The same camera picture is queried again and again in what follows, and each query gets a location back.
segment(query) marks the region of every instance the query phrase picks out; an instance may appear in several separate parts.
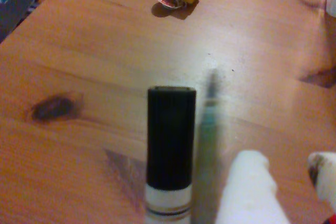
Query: wooden table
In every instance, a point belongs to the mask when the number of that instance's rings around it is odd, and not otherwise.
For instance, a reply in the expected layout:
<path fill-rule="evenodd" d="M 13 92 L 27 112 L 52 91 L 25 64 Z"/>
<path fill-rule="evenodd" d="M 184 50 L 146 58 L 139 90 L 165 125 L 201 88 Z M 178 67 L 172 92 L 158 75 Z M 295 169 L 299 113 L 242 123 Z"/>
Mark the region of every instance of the wooden table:
<path fill-rule="evenodd" d="M 262 151 L 291 222 L 322 223 L 332 212 L 307 157 L 336 151 L 336 26 L 323 1 L 170 13 L 155 0 L 45 0 L 0 46 L 0 223 L 142 223 L 146 90 L 195 87 L 199 123 L 214 68 L 223 169 Z M 58 94 L 72 115 L 36 120 L 32 108 Z"/>

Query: black cap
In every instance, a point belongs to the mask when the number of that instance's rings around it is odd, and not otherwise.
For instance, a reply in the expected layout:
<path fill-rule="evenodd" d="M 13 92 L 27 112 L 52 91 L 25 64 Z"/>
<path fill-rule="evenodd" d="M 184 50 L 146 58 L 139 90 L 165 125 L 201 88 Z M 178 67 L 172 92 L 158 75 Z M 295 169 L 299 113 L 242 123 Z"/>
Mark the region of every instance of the black cap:
<path fill-rule="evenodd" d="M 147 184 L 179 190 L 191 184 L 196 91 L 187 87 L 148 89 Z"/>

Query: marker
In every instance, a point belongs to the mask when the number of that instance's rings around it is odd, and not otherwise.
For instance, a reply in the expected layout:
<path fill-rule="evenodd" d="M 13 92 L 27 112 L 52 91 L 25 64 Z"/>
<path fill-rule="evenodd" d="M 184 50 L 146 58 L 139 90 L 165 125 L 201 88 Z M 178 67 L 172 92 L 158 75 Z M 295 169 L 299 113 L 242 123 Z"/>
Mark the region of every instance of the marker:
<path fill-rule="evenodd" d="M 148 90 L 145 224 L 190 224 L 196 91 Z"/>
<path fill-rule="evenodd" d="M 201 123 L 198 126 L 197 154 L 194 167 L 192 224 L 214 223 L 221 197 L 218 154 L 219 132 L 219 76 L 213 70 L 207 85 Z"/>

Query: laptop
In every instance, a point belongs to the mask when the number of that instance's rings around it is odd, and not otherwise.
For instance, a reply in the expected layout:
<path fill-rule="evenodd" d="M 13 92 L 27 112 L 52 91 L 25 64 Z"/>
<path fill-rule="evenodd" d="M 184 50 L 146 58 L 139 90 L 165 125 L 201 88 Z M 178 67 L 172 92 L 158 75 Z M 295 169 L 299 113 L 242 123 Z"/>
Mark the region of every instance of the laptop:
<path fill-rule="evenodd" d="M 38 0 L 0 0 L 0 43 L 37 5 Z"/>

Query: red object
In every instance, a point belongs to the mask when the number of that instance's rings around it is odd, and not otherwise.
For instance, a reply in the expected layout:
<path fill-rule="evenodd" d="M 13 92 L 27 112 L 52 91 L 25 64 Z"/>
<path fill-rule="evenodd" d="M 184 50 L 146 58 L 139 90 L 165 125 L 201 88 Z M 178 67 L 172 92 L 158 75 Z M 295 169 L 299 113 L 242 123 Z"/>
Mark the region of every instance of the red object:
<path fill-rule="evenodd" d="M 336 215 L 333 215 L 330 219 L 329 219 L 330 224 L 336 224 Z"/>
<path fill-rule="evenodd" d="M 336 215 L 331 216 L 328 220 L 326 220 L 323 224 L 336 224 Z"/>

